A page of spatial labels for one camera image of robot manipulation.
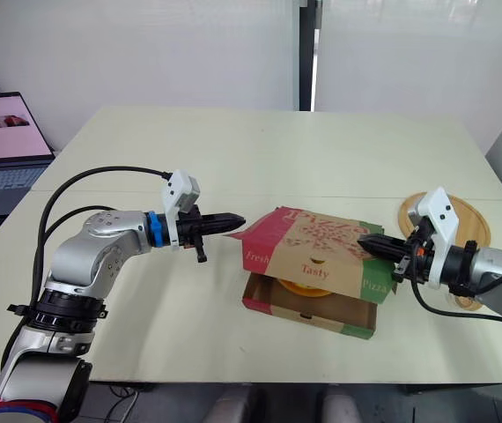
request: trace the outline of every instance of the green stripe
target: green stripe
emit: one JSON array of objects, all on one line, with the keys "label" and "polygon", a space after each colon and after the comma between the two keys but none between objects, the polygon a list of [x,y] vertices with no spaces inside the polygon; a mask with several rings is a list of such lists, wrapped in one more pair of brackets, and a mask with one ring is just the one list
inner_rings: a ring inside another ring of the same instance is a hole
[{"label": "green stripe", "polygon": [[374,225],[373,223],[363,222],[362,220],[358,222],[358,225],[368,229],[371,234],[384,234],[384,228],[380,225]]},{"label": "green stripe", "polygon": [[[358,224],[367,228],[371,234],[384,234],[380,225],[359,221]],[[395,286],[392,279],[394,264],[387,260],[374,258],[363,262],[363,281],[360,290],[360,299],[381,304],[388,293]]]},{"label": "green stripe", "polygon": [[344,335],[350,335],[352,337],[369,339],[374,334],[374,330],[360,328],[358,326],[353,326],[352,324],[344,324],[343,328],[341,329],[341,333],[343,333]]}]

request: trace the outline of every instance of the red stripe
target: red stripe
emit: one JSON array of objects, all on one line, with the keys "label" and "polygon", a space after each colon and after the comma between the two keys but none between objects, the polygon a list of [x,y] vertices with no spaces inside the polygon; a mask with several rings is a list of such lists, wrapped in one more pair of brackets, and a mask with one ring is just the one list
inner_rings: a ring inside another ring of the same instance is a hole
[{"label": "red stripe", "polygon": [[260,311],[261,313],[266,313],[267,315],[272,315],[272,311],[270,310],[270,304],[266,302],[260,302],[258,300],[244,298],[243,305],[251,310]]},{"label": "red stripe", "polygon": [[294,224],[301,209],[279,207],[238,238],[243,241],[243,268],[264,274],[278,243]]},{"label": "red stripe", "polygon": [[27,408],[28,410],[34,410],[35,412],[43,412],[49,416],[49,418],[53,423],[59,422],[59,417],[55,412],[55,407],[50,404],[45,404],[38,401],[26,401],[26,400],[4,402],[1,401],[0,398],[0,408],[7,408],[7,407],[24,407]]}]

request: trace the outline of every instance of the white wall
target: white wall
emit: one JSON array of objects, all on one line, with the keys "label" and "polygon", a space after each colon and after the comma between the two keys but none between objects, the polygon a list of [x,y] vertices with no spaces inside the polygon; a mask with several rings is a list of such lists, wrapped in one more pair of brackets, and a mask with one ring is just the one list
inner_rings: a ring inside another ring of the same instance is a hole
[{"label": "white wall", "polygon": [[323,0],[315,109],[459,117],[502,130],[502,0]]},{"label": "white wall", "polygon": [[110,103],[293,109],[297,25],[295,0],[0,0],[0,91],[55,148]]}]

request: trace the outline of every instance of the floor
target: floor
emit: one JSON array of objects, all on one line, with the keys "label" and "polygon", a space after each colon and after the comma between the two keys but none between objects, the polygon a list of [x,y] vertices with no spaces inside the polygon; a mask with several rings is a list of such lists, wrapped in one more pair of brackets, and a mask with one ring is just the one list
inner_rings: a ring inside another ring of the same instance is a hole
[{"label": "floor", "polygon": [[[199,422],[227,387],[221,383],[162,383],[147,387],[128,418],[129,423]],[[408,393],[405,385],[341,385],[355,399],[365,423],[502,423],[502,385],[455,387]],[[318,396],[326,385],[257,384],[268,399],[268,422],[313,423]],[[116,402],[108,386],[91,383],[77,423],[102,423]],[[114,410],[122,417],[128,402]]]}]

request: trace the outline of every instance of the laptop keyboard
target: laptop keyboard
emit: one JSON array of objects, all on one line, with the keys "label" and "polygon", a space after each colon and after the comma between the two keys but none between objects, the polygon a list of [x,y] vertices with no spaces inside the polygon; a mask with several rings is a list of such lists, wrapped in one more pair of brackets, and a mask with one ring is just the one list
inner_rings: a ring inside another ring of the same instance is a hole
[{"label": "laptop keyboard", "polygon": [[38,179],[45,167],[0,170],[0,189],[29,188]]}]

